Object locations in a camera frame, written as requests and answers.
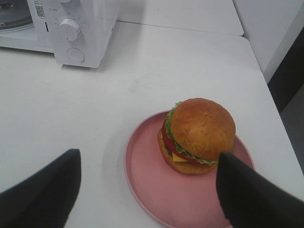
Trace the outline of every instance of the cheese slice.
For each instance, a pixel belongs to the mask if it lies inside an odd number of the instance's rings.
[[[175,162],[188,162],[187,160],[177,156],[175,153],[172,153],[173,161]]]

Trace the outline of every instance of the hamburger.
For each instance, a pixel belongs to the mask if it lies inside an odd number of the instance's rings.
[[[185,174],[206,173],[221,152],[233,152],[236,127],[230,113],[207,99],[176,103],[158,132],[164,160]]]

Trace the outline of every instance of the plate rim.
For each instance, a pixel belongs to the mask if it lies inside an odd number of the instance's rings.
[[[150,210],[148,210],[148,209],[144,206],[144,204],[141,202],[141,200],[137,197],[137,195],[136,195],[136,193],[135,193],[135,191],[134,191],[134,189],[133,189],[133,187],[132,187],[131,181],[130,181],[129,176],[128,176],[127,165],[126,165],[126,157],[127,157],[128,146],[129,146],[129,143],[130,143],[131,138],[133,137],[133,135],[134,135],[134,133],[137,131],[137,129],[138,129],[144,122],[148,121],[149,119],[151,119],[151,118],[153,118],[153,117],[155,117],[155,116],[157,116],[157,115],[161,115],[161,114],[163,114],[163,113],[168,113],[169,111],[170,111],[170,110],[161,111],[161,112],[155,113],[155,114],[153,114],[153,115],[150,115],[149,117],[147,117],[147,118],[145,118],[144,120],[142,120],[139,124],[137,124],[137,126],[136,126],[136,127],[133,129],[133,131],[131,132],[131,134],[130,134],[130,136],[129,136],[129,138],[128,138],[127,144],[126,144],[126,146],[125,146],[125,149],[124,149],[124,156],[123,156],[123,162],[124,162],[124,163],[123,163],[123,166],[124,166],[124,174],[125,174],[125,177],[126,177],[126,179],[127,179],[128,187],[129,187],[129,189],[130,189],[130,191],[131,191],[133,197],[136,199],[137,203],[141,206],[141,208],[142,208],[147,214],[149,214],[149,216],[151,216],[153,219],[155,219],[155,220],[158,221],[159,223],[161,223],[161,224],[163,224],[163,225],[165,225],[166,227],[169,227],[169,228],[176,228],[176,227],[174,227],[174,226],[172,226],[172,225],[170,225],[170,224],[168,224],[168,223],[162,221],[162,220],[159,219],[158,217],[156,217],[152,212],[150,212]],[[248,154],[248,156],[249,156],[250,162],[251,162],[251,164],[252,164],[252,169],[255,170],[255,164],[254,164],[254,162],[253,162],[253,160],[252,160],[252,157],[251,157],[251,155],[250,155],[250,153],[249,153],[249,150],[247,149],[247,147],[244,145],[244,143],[241,141],[241,139],[240,139],[237,135],[236,135],[236,138],[237,138],[238,141],[242,144],[242,146],[245,148],[245,150],[246,150],[246,152],[247,152],[247,154]]]

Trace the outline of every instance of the top bun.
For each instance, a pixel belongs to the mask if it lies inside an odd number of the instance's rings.
[[[205,160],[219,159],[221,152],[232,152],[236,126],[221,105],[203,98],[180,103],[171,117],[174,140],[189,153]]]

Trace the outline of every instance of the barcode sticker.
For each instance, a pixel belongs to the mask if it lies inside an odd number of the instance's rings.
[[[34,0],[34,5],[35,5],[35,8],[36,8],[37,17],[39,19],[45,19],[46,17],[44,15],[44,10],[43,10],[41,0]]]

